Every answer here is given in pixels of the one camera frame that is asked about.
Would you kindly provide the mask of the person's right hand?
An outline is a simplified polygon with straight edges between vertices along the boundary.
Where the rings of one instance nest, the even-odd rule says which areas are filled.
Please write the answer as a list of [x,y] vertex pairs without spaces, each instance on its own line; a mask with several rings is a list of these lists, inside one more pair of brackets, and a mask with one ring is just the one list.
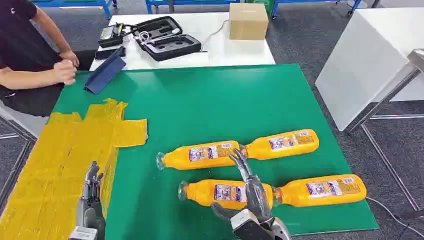
[[73,62],[68,59],[55,63],[53,66],[53,72],[57,83],[72,85],[76,81],[75,76],[77,69]]

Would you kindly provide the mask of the person's left hand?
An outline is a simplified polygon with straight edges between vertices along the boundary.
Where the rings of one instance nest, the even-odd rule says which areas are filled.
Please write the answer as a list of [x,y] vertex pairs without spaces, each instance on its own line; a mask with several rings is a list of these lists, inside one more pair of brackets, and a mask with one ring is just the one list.
[[71,61],[76,68],[79,67],[80,61],[72,50],[63,51],[59,55],[62,59]]

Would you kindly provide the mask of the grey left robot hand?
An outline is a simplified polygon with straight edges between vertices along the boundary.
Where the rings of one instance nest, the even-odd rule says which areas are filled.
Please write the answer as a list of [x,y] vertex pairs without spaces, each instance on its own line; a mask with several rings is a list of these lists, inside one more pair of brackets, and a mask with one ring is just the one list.
[[96,161],[93,161],[85,174],[82,193],[77,200],[75,227],[70,240],[103,240],[106,220],[103,215],[100,186],[104,174]]

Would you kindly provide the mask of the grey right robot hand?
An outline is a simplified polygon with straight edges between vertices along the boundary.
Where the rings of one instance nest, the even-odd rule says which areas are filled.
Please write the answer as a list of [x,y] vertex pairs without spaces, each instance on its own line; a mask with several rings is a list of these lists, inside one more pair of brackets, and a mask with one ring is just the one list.
[[240,171],[245,186],[247,205],[240,211],[234,211],[223,208],[218,202],[213,202],[210,206],[212,211],[217,217],[230,222],[233,228],[253,221],[269,230],[275,218],[268,205],[265,189],[260,179],[252,173],[247,157],[239,149],[235,148],[229,158]]

